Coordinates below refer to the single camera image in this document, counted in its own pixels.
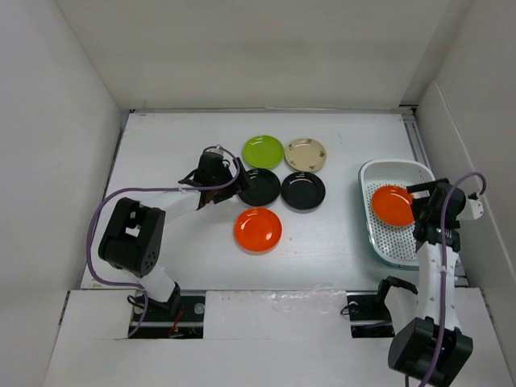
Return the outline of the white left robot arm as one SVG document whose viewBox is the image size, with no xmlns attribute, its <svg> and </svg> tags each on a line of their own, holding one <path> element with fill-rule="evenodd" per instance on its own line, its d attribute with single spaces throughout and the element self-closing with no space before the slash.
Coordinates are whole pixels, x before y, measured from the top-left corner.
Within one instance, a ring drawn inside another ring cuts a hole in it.
<svg viewBox="0 0 516 387">
<path fill-rule="evenodd" d="M 251 187 L 241 159 L 232 156 L 228 160 L 227 153 L 221 147 L 208 147 L 197 168 L 178 187 L 147 189 L 154 194 L 142 200 L 121 197 L 100 240 L 98 256 L 130 273 L 162 319 L 174 318 L 181 307 L 180 286 L 158 264 L 165 223 Z"/>
</svg>

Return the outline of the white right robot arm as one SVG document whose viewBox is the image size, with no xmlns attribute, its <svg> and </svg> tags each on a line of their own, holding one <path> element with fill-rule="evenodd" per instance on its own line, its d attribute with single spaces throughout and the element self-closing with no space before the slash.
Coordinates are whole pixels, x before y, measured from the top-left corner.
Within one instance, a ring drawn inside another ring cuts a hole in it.
<svg viewBox="0 0 516 387">
<path fill-rule="evenodd" d="M 388 366 L 423 386 L 449 386 L 473 350 L 472 338 L 462 333 L 454 307 L 458 215 L 467 198 L 446 178 L 412 185 L 407 191 L 429 193 L 411 204 L 419 266 L 417 306 L 412 320 L 390 344 Z"/>
</svg>

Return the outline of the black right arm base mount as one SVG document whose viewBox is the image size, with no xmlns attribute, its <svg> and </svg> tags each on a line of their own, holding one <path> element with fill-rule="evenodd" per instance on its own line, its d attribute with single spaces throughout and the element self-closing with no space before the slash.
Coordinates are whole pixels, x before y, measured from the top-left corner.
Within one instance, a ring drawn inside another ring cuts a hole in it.
<svg viewBox="0 0 516 387">
<path fill-rule="evenodd" d="M 340 314 L 349 319 L 353 339 L 387 339 L 395 336 L 391 315 L 376 294 L 348 293 L 347 304 Z"/>
</svg>

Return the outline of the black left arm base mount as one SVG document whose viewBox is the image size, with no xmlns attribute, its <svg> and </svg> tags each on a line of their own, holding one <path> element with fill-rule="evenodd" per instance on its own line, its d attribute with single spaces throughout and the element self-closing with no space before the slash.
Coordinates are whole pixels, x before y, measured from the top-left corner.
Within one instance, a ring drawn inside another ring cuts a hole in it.
<svg viewBox="0 0 516 387">
<path fill-rule="evenodd" d="M 144 296 L 139 293 L 128 296 L 131 305 L 131 320 L 128 334 L 130 339 L 202 339 L 206 306 L 205 293 L 185 293 L 177 313 L 171 315 L 153 300 L 148 303 L 144 320 L 136 333 L 144 307 Z"/>
</svg>

